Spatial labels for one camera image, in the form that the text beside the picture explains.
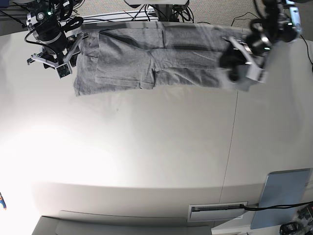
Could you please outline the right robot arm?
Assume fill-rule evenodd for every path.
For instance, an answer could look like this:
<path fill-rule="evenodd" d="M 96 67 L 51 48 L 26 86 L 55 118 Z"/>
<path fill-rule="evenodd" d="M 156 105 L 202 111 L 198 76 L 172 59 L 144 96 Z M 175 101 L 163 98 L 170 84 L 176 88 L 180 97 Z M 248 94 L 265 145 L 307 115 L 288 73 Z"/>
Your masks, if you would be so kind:
<path fill-rule="evenodd" d="M 29 33 L 24 41 L 42 47 L 27 60 L 30 65 L 42 63 L 45 69 L 54 69 L 60 78 L 72 74 L 80 54 L 79 44 L 88 33 L 67 36 L 80 28 L 82 17 L 74 16 L 74 11 L 83 4 L 82 0 L 37 0 L 33 1 L 32 11 L 27 14 L 26 26 Z"/>

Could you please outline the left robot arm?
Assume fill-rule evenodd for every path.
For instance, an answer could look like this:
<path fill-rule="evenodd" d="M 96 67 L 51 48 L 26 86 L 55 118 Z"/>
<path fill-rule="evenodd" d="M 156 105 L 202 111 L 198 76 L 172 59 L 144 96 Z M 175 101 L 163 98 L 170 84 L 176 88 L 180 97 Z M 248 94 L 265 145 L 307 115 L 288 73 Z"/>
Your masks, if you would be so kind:
<path fill-rule="evenodd" d="M 264 0 L 262 3 L 264 14 L 257 2 L 253 2 L 258 17 L 250 21 L 250 34 L 242 40 L 226 39 L 229 47 L 222 54 L 219 65 L 233 83 L 263 82 L 271 49 L 280 41 L 293 42 L 301 34 L 300 14 L 294 1 Z"/>

